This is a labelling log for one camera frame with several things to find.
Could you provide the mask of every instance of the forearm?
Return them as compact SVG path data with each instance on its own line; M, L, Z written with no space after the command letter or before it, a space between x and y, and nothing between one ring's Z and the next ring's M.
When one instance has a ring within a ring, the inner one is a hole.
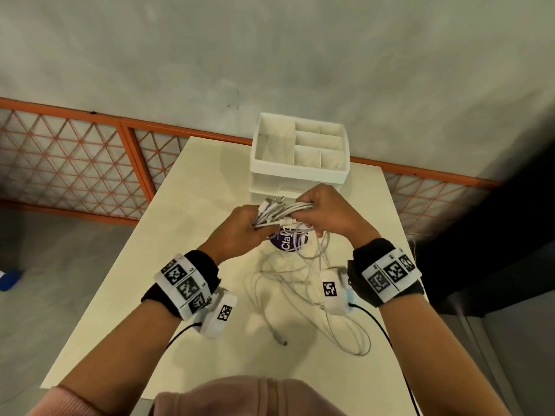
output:
M130 414L180 322L161 303L145 300L60 385L102 412Z
M397 360L426 416L509 412L474 361L420 294L380 307Z

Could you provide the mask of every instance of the person's left hand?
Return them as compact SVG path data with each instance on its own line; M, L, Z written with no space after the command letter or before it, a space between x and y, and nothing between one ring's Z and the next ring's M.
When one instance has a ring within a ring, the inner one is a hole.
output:
M257 215L258 206L236 207L197 250L210 256L216 265L246 254L279 229L279 226L253 229Z

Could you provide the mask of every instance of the white table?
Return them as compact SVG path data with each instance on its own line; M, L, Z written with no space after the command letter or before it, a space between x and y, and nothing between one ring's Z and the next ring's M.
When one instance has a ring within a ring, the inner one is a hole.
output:
M153 275L177 252L198 247L235 206L249 202L249 152L249 146L189 140L42 388L58 384L137 306L153 283ZM379 167L351 164L342 194L384 237L409 251ZM268 282L263 286L270 297L268 319L289 344L284 347L274 341L247 299L244 285L245 277L255 272L260 256L273 248L265 242L220 267L222 286L239 297L223 336L210 340L193 330L182 335L164 354L142 397L153 399L160 391L188 391L211 379L251 374L304 380L350 415L413 415L397 360L379 328L362 312L352 314L370 334L372 350L365 357L350 356L313 329L289 305L281 290ZM352 257L352 248L343 237L334 235L329 257L331 265L344 265ZM378 311L364 305L381 321ZM322 311L315 307L304 310L322 319ZM352 335L343 321L334 323L334 327L349 343Z

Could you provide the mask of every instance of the lattice grid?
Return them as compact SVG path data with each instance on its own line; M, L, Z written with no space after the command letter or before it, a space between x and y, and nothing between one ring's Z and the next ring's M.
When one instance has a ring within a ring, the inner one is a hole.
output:
M489 194L484 188L452 182L389 172L384 176L405 233L420 238L447 229Z
M185 147L188 138L144 130L135 130L135 135L154 187L158 190Z
M0 109L0 198L140 219L147 201L116 129Z

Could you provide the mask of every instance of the black wire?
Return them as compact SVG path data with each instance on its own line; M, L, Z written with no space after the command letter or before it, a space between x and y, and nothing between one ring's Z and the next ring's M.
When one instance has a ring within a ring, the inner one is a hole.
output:
M182 335L182 334L183 334L184 332L186 332L188 329L190 329L191 327L200 327L200 326L202 326L202 325L203 325L202 323L194 323L194 324L191 324L190 326L185 327L183 330L181 330L179 333L177 333L173 339L170 340L170 342L169 342L168 345L166 346L166 349L165 349L165 350L168 350L168 347L170 347L171 344L172 344L173 342L175 342L175 340L177 339L177 337L179 337L180 335Z
M354 303L349 302L349 306L351 306L351 307L353 307L353 308L358 308L358 309L360 309L361 311L366 312L366 313L370 316L370 318L373 319L374 322L375 322L376 324L378 324L378 327L380 328L380 330L382 330L382 333L384 334L385 338L386 338L387 341L389 342L389 345L391 346L391 349L393 350L393 345L392 345L392 343L391 343L391 340L389 340L389 336L388 336L387 333L385 332L385 329L382 327L382 325L380 324L380 322L376 319L376 317L374 317L370 312L368 312L368 311L365 310L364 308L358 306L357 304L354 304ZM412 401L412 405L413 405L414 408L415 408L415 412L416 412L416 414L417 414L418 416L420 416L420 412L418 411L418 406L416 405L415 397L414 397L413 394L412 394L411 388L408 386L408 382L407 382L407 378L405 377L405 374L403 374L403 378L405 378L405 384L407 385L408 393L409 393L410 396L411 396L411 401Z

